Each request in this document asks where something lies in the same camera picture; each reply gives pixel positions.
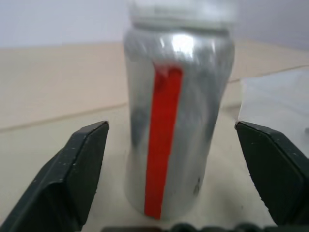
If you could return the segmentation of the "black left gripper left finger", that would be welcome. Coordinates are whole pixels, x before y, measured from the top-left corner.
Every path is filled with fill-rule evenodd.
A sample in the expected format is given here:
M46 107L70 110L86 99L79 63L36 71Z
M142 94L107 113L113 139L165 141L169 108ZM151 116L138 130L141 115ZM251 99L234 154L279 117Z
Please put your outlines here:
M80 232L97 191L109 123L80 128L37 173L0 232Z

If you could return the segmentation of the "silver can with red stripe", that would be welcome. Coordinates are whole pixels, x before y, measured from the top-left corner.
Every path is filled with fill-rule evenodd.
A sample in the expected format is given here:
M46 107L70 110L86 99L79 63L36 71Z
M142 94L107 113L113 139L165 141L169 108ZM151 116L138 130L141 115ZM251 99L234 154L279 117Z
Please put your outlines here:
M228 30L136 26L124 38L131 146L125 192L155 219L185 214L199 195L234 63Z

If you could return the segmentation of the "clear plastic container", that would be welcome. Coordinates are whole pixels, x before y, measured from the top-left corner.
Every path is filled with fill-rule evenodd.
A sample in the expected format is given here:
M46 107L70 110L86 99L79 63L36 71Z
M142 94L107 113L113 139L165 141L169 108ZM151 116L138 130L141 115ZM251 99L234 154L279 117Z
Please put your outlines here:
M309 69L241 81L239 121L283 133L309 159Z

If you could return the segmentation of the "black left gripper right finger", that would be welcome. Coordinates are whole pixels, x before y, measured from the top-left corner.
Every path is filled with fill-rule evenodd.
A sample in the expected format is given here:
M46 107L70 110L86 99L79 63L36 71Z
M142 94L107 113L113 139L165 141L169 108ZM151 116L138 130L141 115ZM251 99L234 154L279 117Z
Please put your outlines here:
M279 226L309 227L309 159L283 133L235 124L250 177Z

